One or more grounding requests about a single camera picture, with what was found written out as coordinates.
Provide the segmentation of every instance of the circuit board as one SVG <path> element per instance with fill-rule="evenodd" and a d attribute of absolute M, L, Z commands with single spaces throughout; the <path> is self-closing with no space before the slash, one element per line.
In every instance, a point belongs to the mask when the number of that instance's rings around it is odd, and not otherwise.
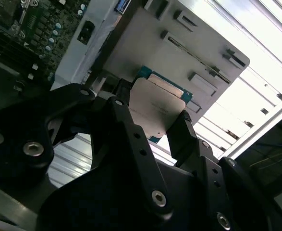
<path fill-rule="evenodd" d="M 44 64 L 33 65 L 33 74 L 29 79 L 40 78 L 43 82 L 54 79 L 54 73 L 89 2 L 90 0 L 18 0 L 16 4 L 16 0 L 0 0 L 0 33 L 3 38 L 9 38 L 22 46 L 22 49 L 31 51 Z M 13 24 L 21 19 L 18 33 L 12 34 Z M 2 45 L 0 55 L 5 53 L 11 43 Z M 10 59 L 18 59 L 13 53 L 10 56 Z"/>

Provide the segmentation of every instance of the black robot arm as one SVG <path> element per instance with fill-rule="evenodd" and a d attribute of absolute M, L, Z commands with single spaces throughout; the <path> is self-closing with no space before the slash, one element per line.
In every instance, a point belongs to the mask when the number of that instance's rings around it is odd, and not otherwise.
<path fill-rule="evenodd" d="M 168 166 L 132 120 L 129 84 L 114 93 L 95 98 L 71 84 L 0 111 L 0 188 L 24 205 L 48 191 L 53 148 L 91 135 L 91 171 L 30 207 L 33 229 L 282 230 L 279 207 L 234 160 L 213 156 L 187 112 L 167 131 L 177 160 Z"/>

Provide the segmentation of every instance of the slot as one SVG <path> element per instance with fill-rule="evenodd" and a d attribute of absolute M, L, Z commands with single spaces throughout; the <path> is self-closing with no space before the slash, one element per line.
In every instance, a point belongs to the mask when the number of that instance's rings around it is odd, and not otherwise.
<path fill-rule="evenodd" d="M 222 72 L 220 69 L 218 69 L 216 66 L 212 67 L 209 71 L 209 74 L 213 76 L 215 79 L 219 81 L 224 81 L 227 84 L 230 84 L 231 82 L 225 77 L 226 74 Z"/>
<path fill-rule="evenodd" d="M 198 113 L 202 108 L 201 106 L 199 106 L 196 102 L 194 101 L 190 101 L 187 106 L 188 109 L 190 109 L 191 111 L 193 111 L 194 113 Z"/>
<path fill-rule="evenodd" d="M 177 48 L 189 53 L 189 51 L 184 47 L 184 44 L 167 30 L 162 32 L 161 38 L 164 41 L 170 42 L 171 44 L 175 45 Z"/>
<path fill-rule="evenodd" d="M 86 21 L 78 36 L 78 40 L 84 45 L 87 45 L 89 39 L 92 37 L 92 33 L 94 29 L 95 29 L 95 25 L 91 21 Z"/>
<path fill-rule="evenodd" d="M 191 83 L 200 88 L 206 94 L 213 96 L 217 92 L 217 88 L 205 80 L 203 77 L 199 76 L 197 73 L 192 73 L 188 78 Z"/>
<path fill-rule="evenodd" d="M 243 70 L 246 66 L 246 64 L 244 62 L 242 62 L 236 55 L 235 52 L 228 49 L 226 51 L 228 54 L 224 54 L 223 58 L 227 59 L 230 63 L 232 63 L 234 66 L 236 66 L 237 68 Z"/>
<path fill-rule="evenodd" d="M 144 8 L 161 20 L 162 16 L 167 11 L 169 4 L 168 0 L 149 0 Z"/>
<path fill-rule="evenodd" d="M 181 25 L 183 25 L 190 32 L 193 32 L 194 27 L 197 26 L 184 11 L 177 11 L 174 14 L 174 19 L 176 19 Z"/>

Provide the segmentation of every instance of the screw hole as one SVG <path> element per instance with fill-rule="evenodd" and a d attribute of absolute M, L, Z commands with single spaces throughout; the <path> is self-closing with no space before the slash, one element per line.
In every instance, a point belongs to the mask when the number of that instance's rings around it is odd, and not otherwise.
<path fill-rule="evenodd" d="M 217 188 L 220 188 L 220 187 L 221 187 L 220 183 L 218 183 L 217 181 L 214 181 L 214 185 L 215 185 Z"/>
<path fill-rule="evenodd" d="M 32 145 L 32 146 L 29 146 L 29 150 L 36 152 L 36 151 L 38 151 L 38 147 L 35 146 L 35 145 Z"/>
<path fill-rule="evenodd" d="M 147 155 L 147 152 L 143 149 L 140 150 L 141 155 Z"/>
<path fill-rule="evenodd" d="M 135 134 L 133 134 L 137 139 L 140 139 L 141 138 L 141 136 L 140 136 L 140 134 L 138 134 L 138 133 L 135 133 Z"/>
<path fill-rule="evenodd" d="M 156 199 L 160 202 L 163 201 L 163 197 L 159 194 L 156 194 Z"/>

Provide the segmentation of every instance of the electronic component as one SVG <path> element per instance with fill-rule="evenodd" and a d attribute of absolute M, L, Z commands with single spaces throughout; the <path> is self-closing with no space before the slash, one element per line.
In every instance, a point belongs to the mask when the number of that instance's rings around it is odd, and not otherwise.
<path fill-rule="evenodd" d="M 118 13 L 125 13 L 126 9 L 128 8 L 129 4 L 130 4 L 131 0 L 120 0 L 117 4 L 117 6 L 115 7 L 115 10 Z"/>
<path fill-rule="evenodd" d="M 40 30 L 40 29 L 36 29 L 36 30 L 35 30 L 35 33 L 38 34 L 38 35 L 42 35 L 42 34 L 43 34 L 43 31 Z"/>
<path fill-rule="evenodd" d="M 8 51 L 26 49 L 31 55 L 24 55 L 24 57 L 33 56 L 43 62 L 44 65 L 40 64 L 39 70 L 36 71 L 39 73 L 35 72 L 33 76 L 37 83 L 41 81 L 39 83 L 41 86 L 44 85 L 50 89 L 52 83 L 46 84 L 47 77 L 50 72 L 56 72 L 81 21 L 81 17 L 76 12 L 81 9 L 85 12 L 90 0 L 31 0 L 32 3 L 28 6 L 25 2 L 27 1 L 0 0 L 0 41 L 12 46 L 10 39 L 13 39 L 16 47 L 13 49 L 6 47 Z M 24 67 L 25 65 L 20 64 L 24 63 L 25 58 L 20 59 L 16 54 L 19 53 L 10 52 L 1 58 L 7 59 L 9 64 L 18 65 L 18 68 L 19 66 Z"/>
<path fill-rule="evenodd" d="M 35 35 L 33 35 L 33 39 L 35 39 L 35 40 L 38 41 L 38 40 L 40 40 L 40 36 L 38 36 L 38 35 L 35 34 Z"/>
<path fill-rule="evenodd" d="M 49 38 L 48 41 L 49 41 L 50 44 L 55 43 L 55 39 L 54 38 Z"/>
<path fill-rule="evenodd" d="M 52 34 L 53 34 L 54 36 L 58 36 L 58 35 L 59 35 L 59 33 L 58 33 L 57 30 L 53 30 L 53 31 L 52 31 Z"/>
<path fill-rule="evenodd" d="M 82 10 L 78 10 L 78 15 L 81 17 L 83 16 L 83 11 Z"/>
<path fill-rule="evenodd" d="M 38 45 L 38 43 L 37 43 L 36 41 L 34 41 L 34 40 L 31 40 L 31 44 L 32 44 L 33 46 L 37 46 L 37 45 Z"/>
<path fill-rule="evenodd" d="M 20 0 L 0 0 L 0 26 L 8 30 L 14 20 L 19 21 L 21 13 Z"/>
<path fill-rule="evenodd" d="M 43 23 L 43 24 L 46 24 L 48 22 L 47 18 L 45 17 L 41 17 L 40 18 L 40 21 Z"/>
<path fill-rule="evenodd" d="M 91 38 L 94 29 L 95 25 L 91 21 L 86 21 L 78 36 L 78 40 L 86 45 Z"/>
<path fill-rule="evenodd" d="M 81 4 L 80 9 L 86 11 L 86 6 L 84 4 Z"/>
<path fill-rule="evenodd" d="M 46 46 L 46 47 L 45 47 L 45 50 L 46 50 L 46 51 L 52 51 L 52 47 L 51 47 L 51 46 Z"/>
<path fill-rule="evenodd" d="M 43 12 L 43 15 L 44 15 L 46 18 L 49 18 L 49 16 L 50 16 L 50 12 L 48 12 L 48 11 L 44 11 L 44 12 Z"/>
<path fill-rule="evenodd" d="M 61 28 L 62 28 L 62 25 L 61 25 L 60 23 L 56 23 L 56 24 L 55 24 L 55 28 L 56 28 L 56 29 L 61 29 Z"/>
<path fill-rule="evenodd" d="M 42 23 L 38 23 L 38 24 L 37 24 L 37 27 L 38 27 L 39 29 L 44 29 L 44 28 L 45 28 L 45 25 L 42 24 Z"/>

